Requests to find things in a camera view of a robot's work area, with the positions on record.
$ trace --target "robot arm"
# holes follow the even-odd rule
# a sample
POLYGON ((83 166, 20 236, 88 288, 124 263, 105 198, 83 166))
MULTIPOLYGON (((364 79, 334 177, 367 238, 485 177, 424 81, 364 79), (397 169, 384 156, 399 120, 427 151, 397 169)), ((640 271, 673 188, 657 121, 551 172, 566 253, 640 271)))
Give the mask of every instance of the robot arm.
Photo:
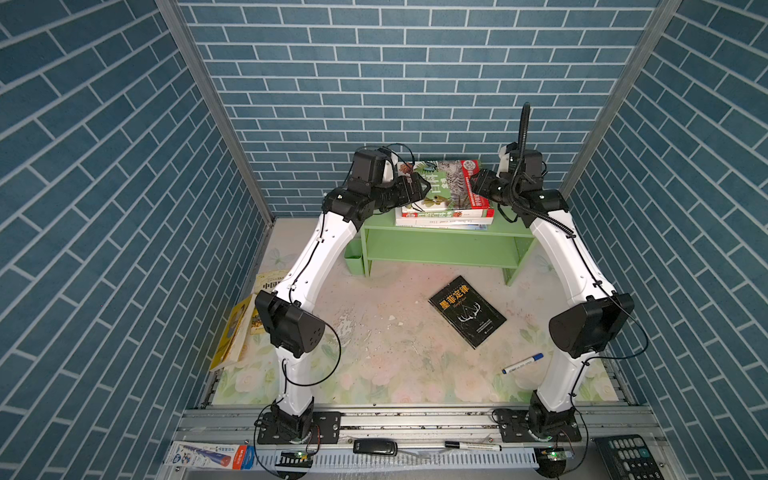
POLYGON ((275 346, 282 392, 272 404, 278 435, 304 439, 314 399, 307 361, 323 338, 326 324, 312 314, 320 287, 336 258, 374 210, 386 212, 423 200, 429 182, 418 173, 395 170, 396 155, 386 147, 358 150, 344 185, 323 200, 323 213, 309 243, 286 278, 268 293, 258 293, 256 308, 275 346))
POLYGON ((572 394, 586 362, 602 352, 634 309, 631 297, 616 292, 576 233, 568 204, 557 190, 544 190, 542 155, 526 150, 530 105, 520 119, 518 141, 507 146, 509 165, 497 174, 483 169, 470 180, 475 194, 510 206, 544 247, 565 290, 568 310, 553 317, 549 333, 557 347, 544 382, 531 396, 528 426, 539 438, 557 435, 574 423, 572 394))

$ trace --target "calculator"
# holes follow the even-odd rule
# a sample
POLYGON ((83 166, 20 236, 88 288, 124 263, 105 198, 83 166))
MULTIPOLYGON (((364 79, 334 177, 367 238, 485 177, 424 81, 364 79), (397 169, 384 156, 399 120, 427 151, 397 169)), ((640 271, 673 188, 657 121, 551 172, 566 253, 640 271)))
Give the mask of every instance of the calculator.
POLYGON ((659 465, 639 435, 595 439, 611 480, 663 480, 659 465))

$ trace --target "green wooden shelf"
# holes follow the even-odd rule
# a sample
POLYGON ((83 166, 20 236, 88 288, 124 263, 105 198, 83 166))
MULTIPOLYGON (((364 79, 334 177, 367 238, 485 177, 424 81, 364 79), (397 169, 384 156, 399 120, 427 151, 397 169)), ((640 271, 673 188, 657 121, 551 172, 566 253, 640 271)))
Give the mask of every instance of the green wooden shelf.
POLYGON ((374 260, 496 266, 509 285, 533 240, 522 221, 509 223, 495 218, 487 230, 397 227, 393 210, 374 215, 363 224, 360 260, 366 276, 370 276, 374 260))

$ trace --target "floral tablecloth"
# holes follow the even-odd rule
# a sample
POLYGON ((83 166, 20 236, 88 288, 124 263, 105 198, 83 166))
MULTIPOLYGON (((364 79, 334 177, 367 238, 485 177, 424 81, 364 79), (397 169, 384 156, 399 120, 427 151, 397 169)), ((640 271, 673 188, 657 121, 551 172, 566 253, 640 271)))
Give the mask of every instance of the floral tablecloth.
MULTIPOLYGON (((272 249, 265 261, 279 263, 285 257, 272 249)), ((275 267, 286 268, 277 263, 275 267)), ((560 281, 539 245, 532 247, 522 268, 512 286, 505 286, 498 268, 379 261, 372 276, 363 278, 352 276, 343 260, 337 260, 314 314, 339 332, 342 358, 336 373, 313 387, 315 401, 528 402, 544 378, 554 348, 549 319, 566 305, 560 281), (507 318, 477 349, 428 302, 458 275, 507 318), (542 360, 502 374, 503 367, 539 352, 544 353, 542 360)), ((336 339, 326 329, 323 341, 310 354, 317 379, 333 368, 337 354, 336 339)), ((592 362, 585 375, 579 401, 617 400, 599 361, 592 362)), ((272 402, 277 390, 276 355, 269 336, 255 335, 247 340, 240 361, 223 371, 214 404, 265 404, 272 402)))

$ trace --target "blue brick wallpaper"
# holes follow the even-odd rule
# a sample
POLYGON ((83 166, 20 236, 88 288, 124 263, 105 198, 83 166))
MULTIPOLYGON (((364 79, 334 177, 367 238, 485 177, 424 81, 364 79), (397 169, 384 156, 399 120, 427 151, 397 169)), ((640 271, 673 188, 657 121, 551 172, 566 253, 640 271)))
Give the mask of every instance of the blue brick wallpaper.
POLYGON ((768 478, 766 23, 761 0, 684 0, 571 196, 653 337, 622 366, 690 478, 768 478))
POLYGON ((0 2, 0 478, 153 475, 262 229, 153 0, 0 2))
POLYGON ((529 142, 560 184, 657 0, 182 0, 277 215, 319 213, 363 144, 481 157, 529 142))

